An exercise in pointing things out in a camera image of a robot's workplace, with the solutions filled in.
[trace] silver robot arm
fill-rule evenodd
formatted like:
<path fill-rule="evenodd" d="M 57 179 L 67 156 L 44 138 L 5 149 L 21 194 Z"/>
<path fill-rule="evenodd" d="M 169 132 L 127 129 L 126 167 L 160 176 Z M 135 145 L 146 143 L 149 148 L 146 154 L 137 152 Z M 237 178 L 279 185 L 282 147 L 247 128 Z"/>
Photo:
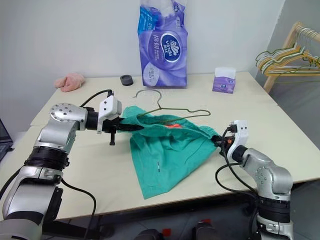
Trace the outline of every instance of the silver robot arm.
<path fill-rule="evenodd" d="M 110 145 L 114 145 L 114 134 L 121 128 L 121 102 L 110 95 L 101 102 L 99 110 L 98 113 L 93 108 L 70 103 L 52 106 L 51 118 L 41 130 L 4 201 L 0 240 L 41 239 L 43 223 L 56 219 L 63 193 L 56 185 L 63 177 L 63 169 L 69 165 L 68 154 L 76 131 L 90 129 L 111 133 Z"/>
<path fill-rule="evenodd" d="M 258 232 L 252 237 L 257 240 L 293 240 L 293 222 L 290 220 L 290 196 L 293 179 L 289 171 L 277 166 L 261 152 L 246 148 L 248 139 L 247 122 L 237 120 L 230 125 L 231 146 L 227 158 L 241 163 L 256 182 L 258 193 Z"/>

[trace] wooden hanger rack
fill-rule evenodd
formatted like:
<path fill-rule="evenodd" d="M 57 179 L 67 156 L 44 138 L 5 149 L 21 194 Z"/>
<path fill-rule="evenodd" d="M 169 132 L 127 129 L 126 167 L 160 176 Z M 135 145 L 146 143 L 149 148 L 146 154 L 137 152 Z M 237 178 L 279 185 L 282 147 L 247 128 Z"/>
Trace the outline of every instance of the wooden hanger rack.
<path fill-rule="evenodd" d="M 297 41 L 297 35 L 302 34 L 308 37 L 304 32 L 300 32 L 299 30 L 304 27 L 304 25 L 297 21 L 291 28 L 291 31 L 289 32 L 288 36 L 286 37 L 286 40 L 282 46 L 283 49 L 285 48 L 290 48 L 292 45 Z M 316 36 L 312 38 L 314 41 L 320 43 L 320 33 L 318 33 Z M 270 90 L 272 89 L 273 85 L 275 84 L 275 80 L 277 79 L 278 76 L 273 75 L 269 76 L 263 86 L 264 90 L 269 93 Z"/>

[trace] pink towel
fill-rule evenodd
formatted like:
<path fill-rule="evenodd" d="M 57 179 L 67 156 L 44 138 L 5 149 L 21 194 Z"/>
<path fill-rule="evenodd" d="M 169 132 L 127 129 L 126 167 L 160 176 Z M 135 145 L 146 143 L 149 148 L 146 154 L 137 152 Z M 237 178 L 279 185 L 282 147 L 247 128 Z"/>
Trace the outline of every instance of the pink towel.
<path fill-rule="evenodd" d="M 70 92 L 81 87 L 85 82 L 84 76 L 79 73 L 68 73 L 65 77 L 55 80 L 54 86 L 60 88 L 62 92 Z"/>

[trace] tissue box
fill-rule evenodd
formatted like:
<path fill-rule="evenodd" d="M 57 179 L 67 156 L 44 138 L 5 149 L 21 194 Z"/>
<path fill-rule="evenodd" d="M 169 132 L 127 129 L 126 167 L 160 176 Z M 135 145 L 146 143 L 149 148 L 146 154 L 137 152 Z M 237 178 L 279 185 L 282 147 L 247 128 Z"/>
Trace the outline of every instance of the tissue box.
<path fill-rule="evenodd" d="M 236 86 L 236 69 L 233 67 L 216 67 L 212 91 L 232 94 Z"/>
<path fill-rule="evenodd" d="M 142 81 L 148 87 L 187 85 L 185 6 L 173 0 L 141 0 L 138 24 Z"/>

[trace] laptop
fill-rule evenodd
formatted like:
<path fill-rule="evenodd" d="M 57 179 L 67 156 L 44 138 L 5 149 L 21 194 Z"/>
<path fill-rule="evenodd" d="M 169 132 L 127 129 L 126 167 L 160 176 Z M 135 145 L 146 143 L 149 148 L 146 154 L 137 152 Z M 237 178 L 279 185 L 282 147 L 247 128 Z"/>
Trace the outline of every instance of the laptop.
<path fill-rule="evenodd" d="M 13 144 L 14 142 L 0 119 L 0 161 L 4 158 L 7 152 L 11 152 L 13 150 L 11 148 Z"/>

